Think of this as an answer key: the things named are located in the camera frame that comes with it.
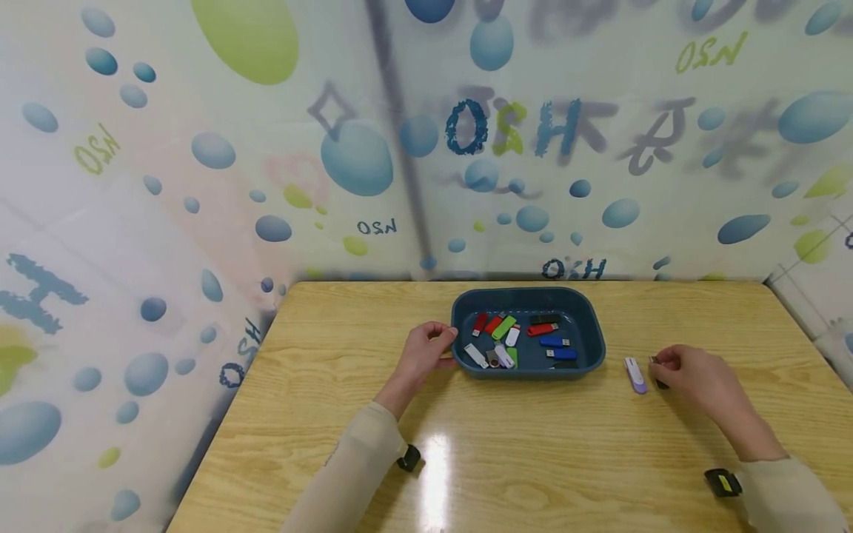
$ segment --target human hand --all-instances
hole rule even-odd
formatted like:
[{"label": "human hand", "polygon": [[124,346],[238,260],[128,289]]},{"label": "human hand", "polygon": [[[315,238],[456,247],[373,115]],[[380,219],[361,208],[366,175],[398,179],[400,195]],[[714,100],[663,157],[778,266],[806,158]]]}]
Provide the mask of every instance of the human hand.
[{"label": "human hand", "polygon": [[713,420],[742,461],[787,457],[722,357],[688,345],[672,345],[658,353],[657,361],[659,364],[649,365],[649,374]]},{"label": "human hand", "polygon": [[424,322],[413,327],[392,379],[401,379],[418,390],[433,370],[455,365],[456,360],[443,359],[441,355],[450,348],[458,333],[455,327],[441,322]]},{"label": "human hand", "polygon": [[441,355],[450,348],[458,333],[455,327],[441,322],[425,322],[412,328],[397,367],[374,402],[400,420],[429,374],[436,368],[456,364],[454,359],[443,359]]},{"label": "human hand", "polygon": [[688,345],[672,345],[657,358],[660,364],[649,365],[652,377],[680,392],[717,424],[733,414],[754,411],[738,377],[720,356]]}]

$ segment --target wall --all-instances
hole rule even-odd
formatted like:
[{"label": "wall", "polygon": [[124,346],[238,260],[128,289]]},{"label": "wall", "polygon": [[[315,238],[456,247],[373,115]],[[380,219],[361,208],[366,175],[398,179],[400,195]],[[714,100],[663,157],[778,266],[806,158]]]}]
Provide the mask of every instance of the wall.
[{"label": "wall", "polygon": [[297,280],[762,280],[850,179],[851,27],[793,0],[3,6],[4,525],[162,530]]},{"label": "wall", "polygon": [[[829,175],[813,194],[844,194],[848,181]],[[853,196],[835,200],[826,217],[798,223],[801,235],[768,284],[853,390]]]}]

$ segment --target wooden table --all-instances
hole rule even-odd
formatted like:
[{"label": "wooden table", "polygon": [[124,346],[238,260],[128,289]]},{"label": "wooden table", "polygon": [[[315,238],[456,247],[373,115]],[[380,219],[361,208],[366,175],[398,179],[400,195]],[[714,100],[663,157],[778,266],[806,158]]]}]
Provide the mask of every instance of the wooden table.
[{"label": "wooden table", "polygon": [[[767,287],[578,282],[607,344],[577,382],[433,375],[401,421],[426,465],[393,467],[360,531],[748,530],[702,478],[735,467],[717,429],[673,391],[645,396],[622,360],[676,342],[735,368],[780,440],[853,511],[853,401]],[[311,282],[287,295],[189,487],[172,533],[278,531],[415,324],[450,321],[474,288],[513,282]]]}]

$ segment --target blue plastic tray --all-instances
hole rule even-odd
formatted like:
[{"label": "blue plastic tray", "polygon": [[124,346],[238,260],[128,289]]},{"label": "blue plastic tray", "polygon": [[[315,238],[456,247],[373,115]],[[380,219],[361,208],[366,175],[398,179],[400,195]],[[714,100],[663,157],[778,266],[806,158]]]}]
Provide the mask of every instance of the blue plastic tray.
[{"label": "blue plastic tray", "polygon": [[[517,368],[481,368],[465,352],[473,343],[485,355],[495,347],[495,340],[485,331],[472,335],[474,322],[480,313],[491,317],[499,312],[514,316],[521,326],[515,345],[519,353]],[[534,315],[558,314],[560,328],[549,335],[569,339],[577,351],[575,362],[556,362],[545,356],[545,347],[538,337],[528,337],[527,327]],[[604,361],[606,348],[601,326],[592,304],[578,291],[565,287],[531,287],[517,289],[480,289],[463,293],[453,303],[452,326],[459,329],[453,343],[453,357],[463,370],[477,379],[577,379],[592,372]]]}]

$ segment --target blue usb flash drive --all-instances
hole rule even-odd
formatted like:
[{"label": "blue usb flash drive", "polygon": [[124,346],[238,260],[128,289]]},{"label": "blue usb flash drive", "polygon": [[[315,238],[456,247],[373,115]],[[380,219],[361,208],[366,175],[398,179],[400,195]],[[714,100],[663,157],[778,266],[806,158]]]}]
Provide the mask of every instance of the blue usb flash drive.
[{"label": "blue usb flash drive", "polygon": [[555,361],[575,361],[577,352],[572,348],[557,348],[556,350],[545,350],[545,355],[553,357]]},{"label": "blue usb flash drive", "polygon": [[569,339],[563,339],[552,335],[550,337],[540,337],[539,345],[547,348],[563,348],[564,346],[571,345],[571,343],[569,342]]}]

